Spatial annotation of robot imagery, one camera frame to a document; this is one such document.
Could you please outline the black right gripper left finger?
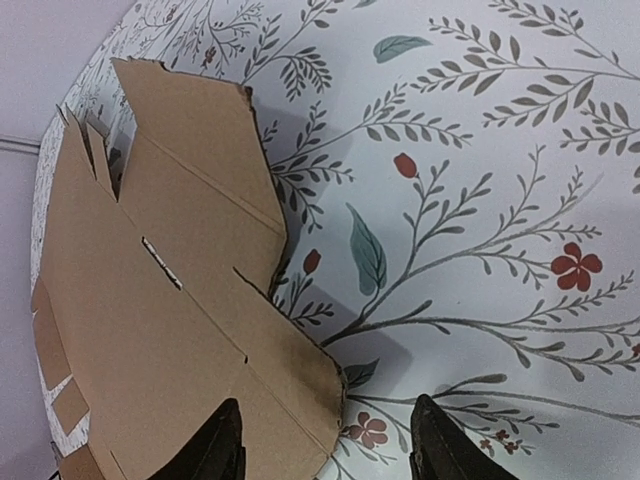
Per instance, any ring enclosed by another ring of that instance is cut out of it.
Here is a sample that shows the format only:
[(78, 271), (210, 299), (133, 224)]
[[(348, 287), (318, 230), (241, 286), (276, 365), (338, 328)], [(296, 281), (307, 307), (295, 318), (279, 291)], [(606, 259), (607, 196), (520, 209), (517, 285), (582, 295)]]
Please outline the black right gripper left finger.
[(238, 401), (224, 400), (189, 442), (184, 479), (244, 479), (242, 427)]

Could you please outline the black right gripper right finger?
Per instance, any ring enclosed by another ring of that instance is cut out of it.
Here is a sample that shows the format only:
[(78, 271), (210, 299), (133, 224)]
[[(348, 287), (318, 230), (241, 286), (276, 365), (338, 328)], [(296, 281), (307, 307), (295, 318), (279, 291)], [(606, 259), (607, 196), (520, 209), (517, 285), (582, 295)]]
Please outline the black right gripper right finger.
[(509, 480), (511, 473), (487, 457), (427, 394), (410, 418), (412, 479)]

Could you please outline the brown cardboard box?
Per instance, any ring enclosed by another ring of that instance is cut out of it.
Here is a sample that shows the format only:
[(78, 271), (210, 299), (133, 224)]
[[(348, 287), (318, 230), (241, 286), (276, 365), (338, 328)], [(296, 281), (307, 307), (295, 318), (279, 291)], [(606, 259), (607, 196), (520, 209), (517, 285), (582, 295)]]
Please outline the brown cardboard box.
[(336, 362), (268, 299), (287, 228), (249, 89), (114, 59), (136, 133), (121, 175), (72, 113), (32, 296), (65, 479), (184, 479), (189, 442), (235, 398), (244, 479), (311, 479), (333, 453)]

